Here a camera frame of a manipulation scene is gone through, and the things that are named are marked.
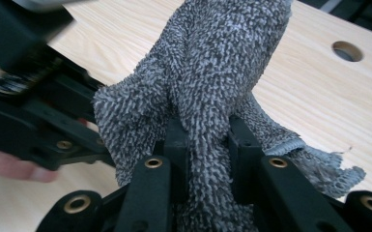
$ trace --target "gray towel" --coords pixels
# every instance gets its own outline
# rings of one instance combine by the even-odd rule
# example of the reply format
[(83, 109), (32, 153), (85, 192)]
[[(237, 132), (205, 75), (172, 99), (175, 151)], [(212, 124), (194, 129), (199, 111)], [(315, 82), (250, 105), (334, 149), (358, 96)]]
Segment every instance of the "gray towel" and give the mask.
[(358, 167), (312, 149), (274, 122), (251, 90), (269, 63), (290, 16), (292, 0), (187, 0), (160, 38), (122, 82), (95, 95), (100, 134), (129, 183), (138, 160), (165, 136), (168, 118), (188, 132), (191, 176), (187, 203), (176, 206), (179, 231), (255, 231), (252, 205), (232, 196), (224, 140), (229, 116), (243, 118), (266, 155), (291, 159), (319, 191), (344, 195), (360, 182)]

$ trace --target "light wood surface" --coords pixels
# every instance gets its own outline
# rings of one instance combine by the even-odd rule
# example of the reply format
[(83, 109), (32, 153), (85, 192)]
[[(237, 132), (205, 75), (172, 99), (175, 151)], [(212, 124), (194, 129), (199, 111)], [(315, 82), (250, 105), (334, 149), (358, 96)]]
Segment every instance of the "light wood surface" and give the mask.
[[(51, 45), (112, 84), (132, 72), (158, 38), (181, 0), (100, 0), (68, 6), (76, 23)], [(346, 41), (363, 53), (347, 62), (331, 49)], [(367, 172), (355, 189), (372, 190), (372, 33), (300, 2), (265, 74), (254, 88), (258, 101), (281, 125), (311, 146), (343, 152), (344, 165)], [(0, 231), (34, 231), (65, 194), (117, 188), (102, 163), (66, 165), (59, 180), (39, 184), (0, 178)]]

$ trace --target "wooden table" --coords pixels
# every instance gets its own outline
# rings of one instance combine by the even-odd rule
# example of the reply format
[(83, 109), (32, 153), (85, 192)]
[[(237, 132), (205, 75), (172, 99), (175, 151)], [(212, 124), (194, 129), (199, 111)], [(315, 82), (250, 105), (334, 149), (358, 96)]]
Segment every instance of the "wooden table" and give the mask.
[[(76, 19), (52, 46), (106, 84), (127, 76), (152, 47), (181, 0), (101, 0), (68, 6)], [(332, 44), (345, 41), (363, 53), (344, 61)], [(311, 146), (343, 152), (344, 165), (367, 172), (355, 189), (372, 190), (372, 33), (295, 2), (293, 16), (254, 89), (273, 119)], [(39, 184), (0, 178), (0, 231), (34, 231), (65, 194), (117, 188), (102, 163), (64, 166), (59, 180)]]

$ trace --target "terry cloth towel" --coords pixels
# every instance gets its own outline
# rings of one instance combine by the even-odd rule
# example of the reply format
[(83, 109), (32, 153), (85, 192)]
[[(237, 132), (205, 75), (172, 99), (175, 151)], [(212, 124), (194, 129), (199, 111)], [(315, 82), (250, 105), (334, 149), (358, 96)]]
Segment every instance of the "terry cloth towel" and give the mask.
[(287, 26), (291, 3), (187, 0), (134, 72), (96, 92), (100, 135), (121, 186), (164, 138), (169, 117), (180, 117), (191, 174), (189, 199), (175, 209), (179, 231), (256, 230), (252, 205), (237, 204), (231, 193), (224, 141), (232, 114), (244, 119), (266, 155), (288, 157), (327, 195), (342, 196), (364, 177), (358, 167), (341, 169), (338, 155), (306, 146), (251, 94)]

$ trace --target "hand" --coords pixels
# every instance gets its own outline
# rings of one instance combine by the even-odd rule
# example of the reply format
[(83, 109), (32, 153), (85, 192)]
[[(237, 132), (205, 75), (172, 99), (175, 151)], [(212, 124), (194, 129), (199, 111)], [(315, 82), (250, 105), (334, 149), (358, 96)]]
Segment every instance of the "hand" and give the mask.
[(0, 152), (0, 176), (17, 180), (52, 182), (57, 177), (56, 171), (49, 171), (31, 161), (20, 160)]

